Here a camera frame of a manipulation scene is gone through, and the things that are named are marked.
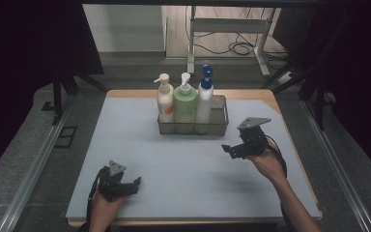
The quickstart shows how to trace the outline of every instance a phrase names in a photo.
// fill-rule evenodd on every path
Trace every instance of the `blue cap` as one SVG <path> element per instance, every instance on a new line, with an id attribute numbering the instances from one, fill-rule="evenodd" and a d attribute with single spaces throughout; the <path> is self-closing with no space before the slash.
<path id="1" fill-rule="evenodd" d="M 213 81 L 211 79 L 213 69 L 209 65 L 203 65 L 203 75 L 204 78 L 201 80 L 201 87 L 203 89 L 211 89 L 213 86 Z"/>

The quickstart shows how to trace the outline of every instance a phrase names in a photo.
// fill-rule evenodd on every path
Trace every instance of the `black curtain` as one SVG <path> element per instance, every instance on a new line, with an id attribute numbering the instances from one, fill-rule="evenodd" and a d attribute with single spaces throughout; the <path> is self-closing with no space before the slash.
<path id="1" fill-rule="evenodd" d="M 58 70 L 103 74 L 82 5 L 0 2 L 0 157 Z"/>
<path id="2" fill-rule="evenodd" d="M 333 112 L 371 159 L 370 2 L 357 7 L 330 61 L 328 90 L 337 99 Z"/>

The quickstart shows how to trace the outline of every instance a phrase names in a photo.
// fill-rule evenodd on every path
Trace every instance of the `white pump bottle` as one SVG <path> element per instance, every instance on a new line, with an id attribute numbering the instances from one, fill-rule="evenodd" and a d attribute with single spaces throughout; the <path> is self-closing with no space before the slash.
<path id="1" fill-rule="evenodd" d="M 162 73 L 155 83 L 160 82 L 157 93 L 158 122 L 174 123 L 173 86 L 168 83 L 169 76 Z"/>

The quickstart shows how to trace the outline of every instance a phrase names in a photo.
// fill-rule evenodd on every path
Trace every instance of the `white tabletop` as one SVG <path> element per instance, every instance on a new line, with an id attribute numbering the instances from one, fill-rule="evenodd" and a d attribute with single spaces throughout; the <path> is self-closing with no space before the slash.
<path id="1" fill-rule="evenodd" d="M 314 218 L 320 218 L 282 116 L 263 101 L 227 100 L 229 125 L 223 137 L 162 135 L 156 99 L 106 98 L 77 180 L 69 220 L 84 219 L 91 185 L 99 170 L 114 160 L 128 169 L 123 183 L 142 178 L 128 197 L 119 221 L 281 221 L 271 183 L 246 159 L 231 159 L 221 144 L 241 144 L 239 125 L 246 117 L 271 118 L 262 125 L 282 151 L 288 180 Z"/>

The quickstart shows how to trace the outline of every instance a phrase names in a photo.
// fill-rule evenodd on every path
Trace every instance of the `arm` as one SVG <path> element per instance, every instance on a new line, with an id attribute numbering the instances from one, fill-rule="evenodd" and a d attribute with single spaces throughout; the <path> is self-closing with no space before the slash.
<path id="1" fill-rule="evenodd" d="M 282 207 L 296 231 L 321 231 L 295 195 L 275 155 L 268 149 L 261 156 L 248 156 L 258 171 L 268 178 L 278 193 Z"/>
<path id="2" fill-rule="evenodd" d="M 89 232 L 104 232 L 116 218 L 124 202 L 125 198 L 123 197 L 113 202 L 108 202 L 101 193 L 96 191 L 93 199 Z"/>

